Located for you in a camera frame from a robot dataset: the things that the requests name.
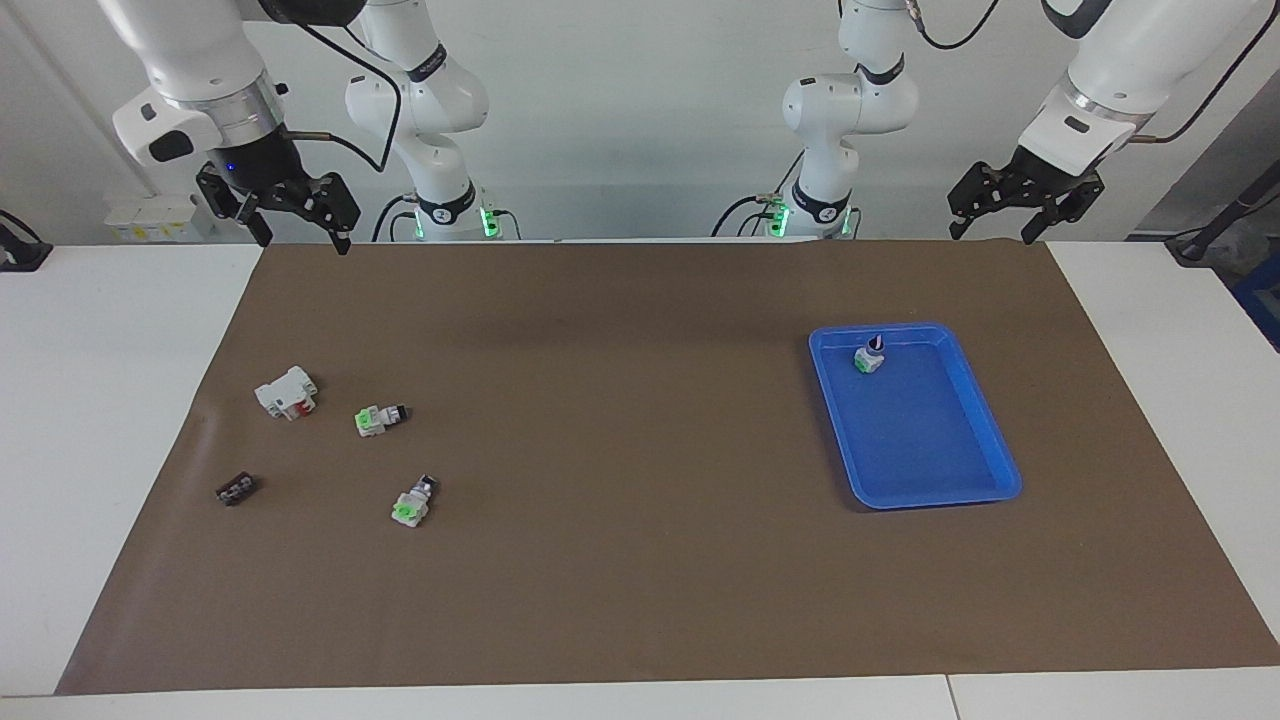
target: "blue plastic tray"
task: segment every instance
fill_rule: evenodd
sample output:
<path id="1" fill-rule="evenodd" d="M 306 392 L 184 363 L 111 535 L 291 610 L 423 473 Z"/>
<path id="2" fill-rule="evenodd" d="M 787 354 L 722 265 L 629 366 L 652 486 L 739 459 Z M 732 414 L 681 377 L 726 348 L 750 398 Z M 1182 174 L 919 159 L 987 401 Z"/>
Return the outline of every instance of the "blue plastic tray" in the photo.
<path id="1" fill-rule="evenodd" d="M 884 364 L 854 352 L 884 336 Z M 854 495 L 870 507 L 993 502 L 1023 489 L 956 336 L 943 325 L 823 328 L 809 350 Z"/>

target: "silver metal ring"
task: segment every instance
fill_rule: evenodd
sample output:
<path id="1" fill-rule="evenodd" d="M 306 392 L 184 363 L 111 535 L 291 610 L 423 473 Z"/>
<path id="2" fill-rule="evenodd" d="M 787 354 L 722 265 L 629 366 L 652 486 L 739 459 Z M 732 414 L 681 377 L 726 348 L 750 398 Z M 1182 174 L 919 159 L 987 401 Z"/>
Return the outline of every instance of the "silver metal ring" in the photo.
<path id="1" fill-rule="evenodd" d="M 177 100 L 178 108 L 212 118 L 223 133 L 220 147 L 248 145 L 271 135 L 284 122 L 284 109 L 271 78 L 264 72 L 252 85 L 214 100 Z"/>
<path id="2" fill-rule="evenodd" d="M 1112 110 L 1111 108 L 1107 108 L 1106 105 L 1102 105 L 1097 100 L 1080 92 L 1080 88 L 1075 87 L 1075 83 L 1071 82 L 1070 73 L 1062 74 L 1062 79 L 1057 82 L 1057 87 L 1062 90 L 1071 105 L 1079 108 L 1082 113 L 1088 113 L 1105 120 L 1133 123 L 1137 126 L 1134 132 L 1142 129 L 1142 126 L 1147 124 L 1147 120 L 1155 115 L 1155 113 L 1121 113 L 1120 110 Z"/>

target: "white tabletop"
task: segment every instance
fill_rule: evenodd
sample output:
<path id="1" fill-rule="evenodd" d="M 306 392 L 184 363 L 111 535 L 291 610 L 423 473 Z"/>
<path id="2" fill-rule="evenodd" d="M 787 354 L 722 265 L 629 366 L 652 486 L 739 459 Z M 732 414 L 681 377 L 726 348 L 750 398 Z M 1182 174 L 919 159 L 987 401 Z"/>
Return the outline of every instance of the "white tabletop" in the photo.
<path id="1" fill-rule="evenodd" d="M 1160 245 L 1051 247 L 1276 633 L 1280 443 L 1268 423 L 1280 356 L 1212 273 L 1178 268 Z M 0 275 L 10 398 L 0 414 L 0 694 L 52 692 L 257 256 L 252 246 L 60 247 L 36 274 Z M 959 707 L 964 720 L 1270 720 L 1280 716 L 1280 669 L 10 698 L 0 700 L 0 719 L 424 707 L 476 719 L 628 710 L 954 720 Z"/>

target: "brown table surface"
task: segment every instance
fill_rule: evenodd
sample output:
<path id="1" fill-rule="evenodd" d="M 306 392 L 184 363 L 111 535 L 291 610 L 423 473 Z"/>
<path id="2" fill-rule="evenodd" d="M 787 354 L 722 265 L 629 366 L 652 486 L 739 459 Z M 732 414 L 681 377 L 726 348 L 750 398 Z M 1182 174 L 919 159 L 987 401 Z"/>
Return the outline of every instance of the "brown table surface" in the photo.
<path id="1" fill-rule="evenodd" d="M 911 320 L 1016 500 L 850 493 L 806 337 Z M 252 391 L 293 364 L 287 423 Z M 360 438 L 370 404 L 415 415 Z M 59 692 L 1276 664 L 1044 247 L 273 246 Z"/>

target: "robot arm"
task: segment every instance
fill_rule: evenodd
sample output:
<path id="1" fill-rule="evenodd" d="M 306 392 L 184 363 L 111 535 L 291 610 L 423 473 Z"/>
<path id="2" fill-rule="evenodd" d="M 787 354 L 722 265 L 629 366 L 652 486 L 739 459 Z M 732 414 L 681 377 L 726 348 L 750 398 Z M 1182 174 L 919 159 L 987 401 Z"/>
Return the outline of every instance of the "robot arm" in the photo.
<path id="1" fill-rule="evenodd" d="M 783 117 L 805 147 L 800 177 L 786 196 L 785 234 L 837 233 L 858 173 L 858 151 L 846 136 L 893 132 L 911 122 L 919 91 L 902 53 L 911 32 L 902 0 L 846 0 L 840 45 L 856 68 L 787 88 Z"/>
<path id="2" fill-rule="evenodd" d="M 314 178 L 284 127 L 279 95 L 244 36 L 232 0 L 99 0 L 120 38 L 146 67 L 150 87 L 114 115 L 125 149 L 143 165 L 207 152 L 196 182 L 219 218 L 271 241 L 260 210 L 283 210 L 351 246 L 360 208 L 342 177 Z M 262 0 L 278 22 L 349 23 L 364 0 Z"/>
<path id="3" fill-rule="evenodd" d="M 1102 193 L 1097 168 L 1129 143 L 1257 0 L 1041 0 L 1079 51 L 1018 140 L 1005 168 L 974 164 L 947 195 L 959 240 L 974 219 L 1004 208 L 1039 211 L 1023 228 L 1078 222 Z"/>
<path id="4" fill-rule="evenodd" d="M 360 14 L 369 47 L 399 67 L 404 101 L 392 149 L 408 167 L 417 224 L 426 240 L 484 240 L 499 234 L 483 187 L 467 174 L 458 146 L 444 133 L 480 127 L 489 96 L 435 35 L 421 0 L 369 0 Z M 357 77 L 347 86 L 347 113 L 360 127 L 384 132 L 394 111 L 385 82 Z"/>

